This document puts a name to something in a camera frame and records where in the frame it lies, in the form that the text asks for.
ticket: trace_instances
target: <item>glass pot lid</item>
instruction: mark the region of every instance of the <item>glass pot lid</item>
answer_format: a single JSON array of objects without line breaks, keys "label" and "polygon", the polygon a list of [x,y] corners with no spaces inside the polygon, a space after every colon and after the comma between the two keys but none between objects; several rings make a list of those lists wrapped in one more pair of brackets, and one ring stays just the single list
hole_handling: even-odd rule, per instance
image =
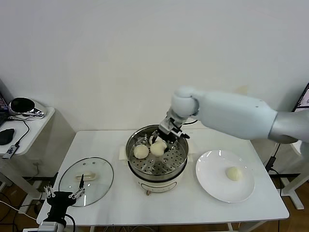
[{"label": "glass pot lid", "polygon": [[82,175],[84,175],[85,194],[73,205],[82,207],[100,200],[110,189],[113,180],[113,169],[105,159],[93,157],[82,159],[63,174],[59,191],[75,193]]}]

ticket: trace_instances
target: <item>black mouse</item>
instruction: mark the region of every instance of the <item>black mouse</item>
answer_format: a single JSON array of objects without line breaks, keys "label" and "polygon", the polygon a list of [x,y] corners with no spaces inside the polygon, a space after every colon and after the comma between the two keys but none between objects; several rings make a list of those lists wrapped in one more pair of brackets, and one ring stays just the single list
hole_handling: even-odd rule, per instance
[{"label": "black mouse", "polygon": [[13,128],[0,131],[0,145],[6,145],[13,139],[15,130]]}]

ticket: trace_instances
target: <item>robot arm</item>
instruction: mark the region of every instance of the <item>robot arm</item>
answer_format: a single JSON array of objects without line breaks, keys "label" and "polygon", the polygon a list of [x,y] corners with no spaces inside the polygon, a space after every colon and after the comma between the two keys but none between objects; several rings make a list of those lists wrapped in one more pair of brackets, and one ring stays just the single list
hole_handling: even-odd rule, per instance
[{"label": "robot arm", "polygon": [[239,94],[203,92],[181,87],[172,96],[167,117],[159,125],[160,135],[180,137],[180,127],[189,118],[211,129],[241,138],[268,138],[289,144],[309,143],[309,111],[277,112],[263,100]]}]

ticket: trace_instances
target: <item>table leg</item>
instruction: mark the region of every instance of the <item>table leg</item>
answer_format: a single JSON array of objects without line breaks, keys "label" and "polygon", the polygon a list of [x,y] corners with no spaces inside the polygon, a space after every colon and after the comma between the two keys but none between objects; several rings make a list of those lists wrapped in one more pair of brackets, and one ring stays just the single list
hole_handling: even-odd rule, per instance
[{"label": "table leg", "polygon": [[304,184],[308,179],[309,179],[309,171],[301,173],[292,182],[289,182],[287,178],[281,178],[281,181],[285,186],[281,191],[281,196],[290,197],[296,209],[304,209],[304,205],[302,204],[300,198],[296,194],[295,189]]},{"label": "table leg", "polygon": [[[41,185],[42,181],[41,180],[37,180],[33,183],[33,187],[35,187],[36,189],[38,189]],[[46,199],[46,192],[42,192],[40,193],[40,196],[39,197],[31,197],[30,195],[27,195],[26,198],[24,199],[22,205],[27,205],[27,206],[23,206],[20,208],[20,212],[18,211],[19,214],[22,214],[22,213],[26,213],[29,209],[29,204],[31,204],[31,202],[33,200],[45,200]]]},{"label": "table leg", "polygon": [[2,173],[0,173],[0,182],[5,183],[7,186],[12,186],[12,181],[10,181],[8,178],[6,178],[5,175],[3,175]]},{"label": "table leg", "polygon": [[239,232],[250,232],[260,225],[264,224],[266,221],[254,221],[254,222],[244,222],[241,223]]},{"label": "table leg", "polygon": [[21,177],[17,171],[11,166],[10,160],[0,159],[0,172],[9,178],[13,183],[19,186],[23,191],[32,197],[40,197],[39,191],[37,191],[31,184],[29,184],[23,177]]}]

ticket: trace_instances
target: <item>black cable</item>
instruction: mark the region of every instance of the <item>black cable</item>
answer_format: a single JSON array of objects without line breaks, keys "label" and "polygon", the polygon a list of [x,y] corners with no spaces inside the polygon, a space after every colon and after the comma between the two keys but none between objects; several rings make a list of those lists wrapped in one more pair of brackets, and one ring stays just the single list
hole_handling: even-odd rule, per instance
[{"label": "black cable", "polygon": [[74,218],[69,214],[66,214],[66,216],[72,220],[72,222],[73,222],[73,232],[75,232],[76,224],[75,224]]},{"label": "black cable", "polygon": [[37,205],[37,203],[35,203],[35,204],[23,204],[23,205],[21,205],[21,206],[14,206],[15,208],[17,208],[17,207],[19,207],[19,208],[21,208],[21,207],[24,207],[24,206],[31,206],[31,205]]},{"label": "black cable", "polygon": [[274,166],[274,162],[276,161],[276,154],[277,154],[277,152],[280,148],[280,145],[281,144],[278,145],[275,154],[269,158],[267,164],[265,165],[265,169],[266,169],[267,172],[269,172],[271,170],[271,168]]},{"label": "black cable", "polygon": [[278,152],[278,150],[279,150],[280,145],[281,145],[281,144],[278,145],[277,150],[276,150],[275,154],[273,155],[273,157],[276,157],[276,154],[277,154],[277,152]]},{"label": "black cable", "polygon": [[[274,171],[278,175],[280,175],[275,169],[271,168],[270,170]],[[279,182],[280,182],[280,197],[281,197],[281,192],[282,192],[282,184],[281,184],[281,179],[279,177]],[[278,220],[278,232],[280,232],[280,220]]]},{"label": "black cable", "polygon": [[[0,194],[1,194],[2,196],[4,196],[4,197],[9,201],[10,205],[12,205],[11,200],[10,200],[4,193],[0,192]],[[11,208],[9,207],[8,212],[4,215],[3,218],[1,218],[0,222],[2,222],[2,221],[8,216],[8,214],[10,213],[10,210],[11,210]]]},{"label": "black cable", "polygon": [[194,124],[194,123],[196,123],[198,120],[195,120],[195,121],[193,121],[193,122],[187,122],[187,123],[184,123],[184,125],[191,125],[191,124]]},{"label": "black cable", "polygon": [[1,223],[0,226],[10,226],[10,225],[13,225],[13,232],[14,232],[14,227],[16,228],[16,232],[18,232],[18,227],[15,223]]},{"label": "black cable", "polygon": [[[18,208],[17,209],[20,209],[20,207],[22,206],[22,203],[24,202],[25,198],[27,197],[27,194],[25,195],[25,197],[23,198],[23,200],[21,201],[21,203],[19,204]],[[17,213],[18,211],[15,212],[15,215],[14,215],[14,218],[13,218],[13,223],[12,224],[15,224],[15,218],[17,216]]]},{"label": "black cable", "polygon": [[22,119],[14,119],[14,118],[7,118],[6,121],[22,121],[26,127],[27,127],[27,131],[26,133],[24,133],[23,136],[21,136],[21,138],[15,143],[15,146],[18,145],[20,143],[20,141],[25,137],[26,134],[28,134],[28,132],[30,131],[30,128],[29,126],[27,125],[27,123],[25,122],[25,120],[22,120]]},{"label": "black cable", "polygon": [[24,123],[24,124],[26,125],[26,127],[27,127],[26,133],[24,133],[23,136],[21,136],[21,138],[20,138],[20,139],[16,142],[16,144],[15,144],[15,145],[18,145],[19,142],[25,137],[25,135],[28,134],[30,128],[29,128],[29,126],[27,125],[27,123],[25,122],[25,120],[19,120],[19,119],[16,119],[16,120],[17,120],[17,121],[23,121],[23,123]]},{"label": "black cable", "polygon": [[[4,196],[4,197],[9,201],[10,206],[12,206],[12,202],[11,202],[10,198],[8,198],[8,197],[7,197],[4,193],[2,193],[2,192],[0,192],[0,194],[1,194],[2,196]],[[11,208],[9,207],[9,211],[4,215],[4,217],[0,220],[0,222],[2,222],[2,221],[8,216],[8,214],[10,213],[10,210],[11,210]],[[14,232],[14,227],[16,228],[16,232],[18,232],[18,227],[17,227],[17,225],[16,225],[15,223],[0,223],[0,225],[5,225],[5,226],[7,226],[7,225],[12,225],[12,226],[13,226],[13,232]]]}]

